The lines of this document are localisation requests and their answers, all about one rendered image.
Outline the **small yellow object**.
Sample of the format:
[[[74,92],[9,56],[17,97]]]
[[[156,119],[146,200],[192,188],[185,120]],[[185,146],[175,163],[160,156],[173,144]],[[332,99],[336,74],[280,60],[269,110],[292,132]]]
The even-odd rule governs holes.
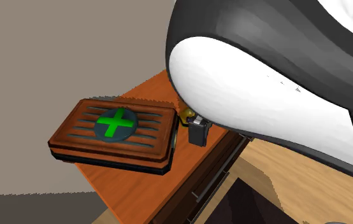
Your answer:
[[[188,127],[189,122],[193,120],[195,116],[195,112],[190,108],[185,108],[179,113],[180,122],[184,127]]]

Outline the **orange-brown wooden chest of drawers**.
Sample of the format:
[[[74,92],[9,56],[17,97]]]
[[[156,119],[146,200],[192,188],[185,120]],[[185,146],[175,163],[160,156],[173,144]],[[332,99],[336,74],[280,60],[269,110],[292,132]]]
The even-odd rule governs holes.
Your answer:
[[[226,179],[249,139],[216,125],[205,147],[179,127],[171,170],[165,175],[77,164],[120,224],[193,224]]]

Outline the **brown box with green cross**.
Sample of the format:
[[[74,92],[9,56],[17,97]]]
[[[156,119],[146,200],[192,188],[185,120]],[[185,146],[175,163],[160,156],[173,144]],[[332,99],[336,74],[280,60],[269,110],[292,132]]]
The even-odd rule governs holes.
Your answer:
[[[179,120],[171,102],[82,99],[48,140],[57,160],[164,175]]]

